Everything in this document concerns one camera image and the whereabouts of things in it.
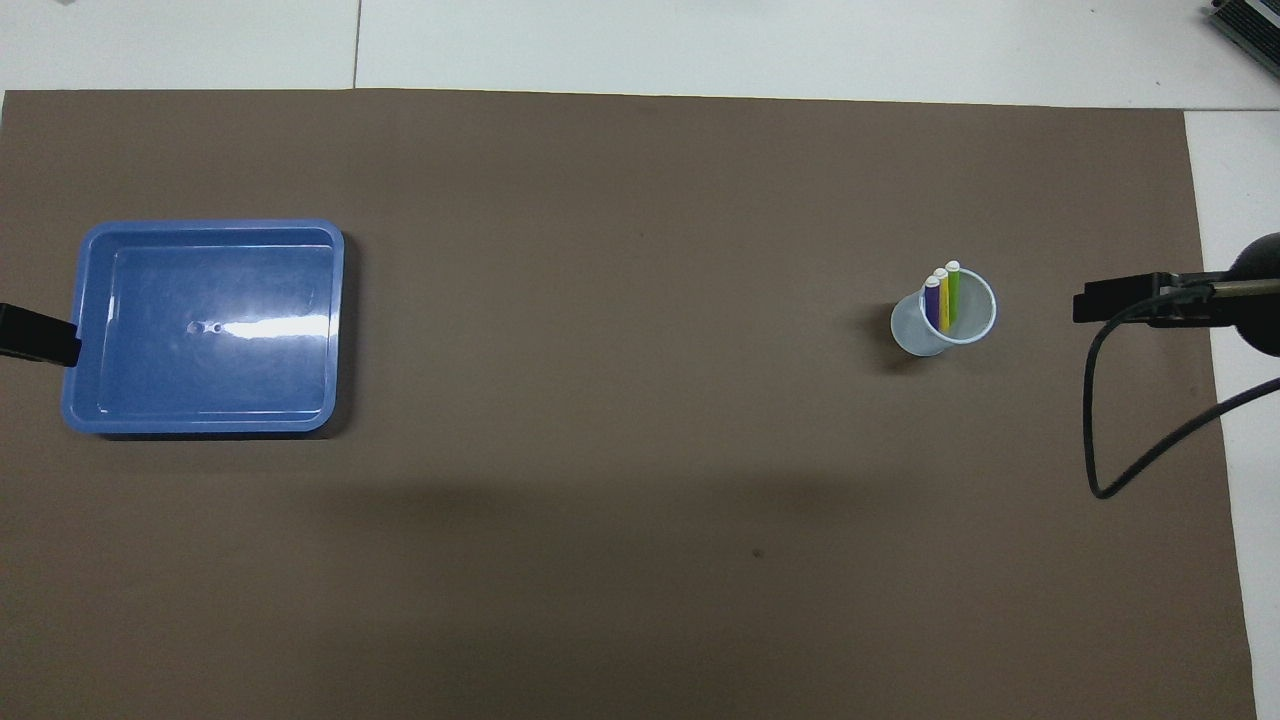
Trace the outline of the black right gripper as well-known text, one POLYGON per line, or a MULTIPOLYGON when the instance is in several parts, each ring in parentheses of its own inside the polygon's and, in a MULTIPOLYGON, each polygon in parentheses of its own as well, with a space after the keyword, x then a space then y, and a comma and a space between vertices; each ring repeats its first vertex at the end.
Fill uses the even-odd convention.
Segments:
MULTIPOLYGON (((1238 334, 1253 348, 1279 355, 1279 233, 1249 243, 1225 273, 1226 282, 1267 282, 1272 292, 1225 300, 1225 307, 1238 334)), ((1149 297, 1171 293, 1193 284, 1211 282, 1211 273, 1152 272, 1106 281, 1093 281, 1073 297, 1073 322, 1107 322, 1125 307, 1149 297)), ((1166 304, 1137 315, 1126 323, 1147 325, 1211 325, 1206 301, 1166 304)))

